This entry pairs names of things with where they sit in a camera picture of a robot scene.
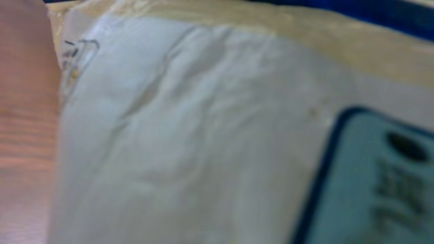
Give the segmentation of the cream blue chips bag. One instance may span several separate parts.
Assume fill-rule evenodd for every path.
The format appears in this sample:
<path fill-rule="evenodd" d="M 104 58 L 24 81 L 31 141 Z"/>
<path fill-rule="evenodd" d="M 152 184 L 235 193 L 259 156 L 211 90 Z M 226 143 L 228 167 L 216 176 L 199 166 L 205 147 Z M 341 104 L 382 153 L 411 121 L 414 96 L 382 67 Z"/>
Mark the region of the cream blue chips bag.
<path fill-rule="evenodd" d="M 49 243 L 432 243 L 432 1 L 66 12 Z"/>

